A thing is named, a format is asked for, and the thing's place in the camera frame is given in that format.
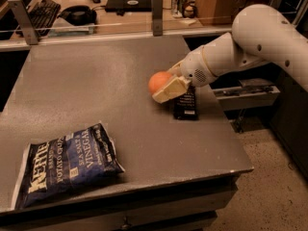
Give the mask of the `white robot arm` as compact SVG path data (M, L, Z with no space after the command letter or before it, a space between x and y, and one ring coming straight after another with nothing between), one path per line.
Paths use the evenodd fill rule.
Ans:
M280 66L308 90L308 38L276 9L255 4L240 11L232 30L191 51L148 83L152 98L164 103L204 87L226 73L243 71L269 62Z

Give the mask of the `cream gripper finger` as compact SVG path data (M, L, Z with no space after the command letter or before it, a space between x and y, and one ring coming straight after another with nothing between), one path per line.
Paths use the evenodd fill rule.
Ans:
M180 65L181 65L181 63L178 62L177 64L175 64L174 66L172 66L172 67L168 70L168 72L169 72L171 75L181 76L182 73L181 73Z
M187 92L191 81L183 76L173 75L161 88L159 88L152 98L158 103L164 103Z

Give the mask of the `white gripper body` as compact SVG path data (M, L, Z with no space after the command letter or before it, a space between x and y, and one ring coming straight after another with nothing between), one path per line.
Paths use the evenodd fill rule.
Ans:
M203 50L203 47L194 49L180 63L181 74L190 80L194 87L204 87L217 79L206 64Z

